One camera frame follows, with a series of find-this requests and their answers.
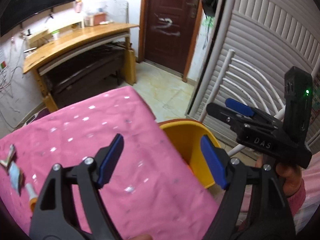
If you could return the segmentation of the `right hand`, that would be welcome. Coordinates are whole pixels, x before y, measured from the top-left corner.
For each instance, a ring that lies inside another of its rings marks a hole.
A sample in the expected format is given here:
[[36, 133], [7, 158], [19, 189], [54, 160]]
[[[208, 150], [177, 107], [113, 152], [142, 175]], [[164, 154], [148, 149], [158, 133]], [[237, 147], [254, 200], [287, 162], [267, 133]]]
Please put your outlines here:
[[289, 166], [278, 163], [276, 168], [271, 169], [275, 170], [277, 176], [283, 180], [283, 192], [287, 198], [293, 196], [305, 198], [305, 187], [300, 166]]

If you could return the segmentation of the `left hand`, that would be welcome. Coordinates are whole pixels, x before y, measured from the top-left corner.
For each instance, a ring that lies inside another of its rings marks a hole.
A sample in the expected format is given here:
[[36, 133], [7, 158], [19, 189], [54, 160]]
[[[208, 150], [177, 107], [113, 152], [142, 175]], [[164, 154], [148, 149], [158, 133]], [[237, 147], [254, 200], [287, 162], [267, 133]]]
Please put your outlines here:
[[152, 240], [152, 237], [149, 234], [141, 234], [135, 237], [130, 237], [128, 240]]

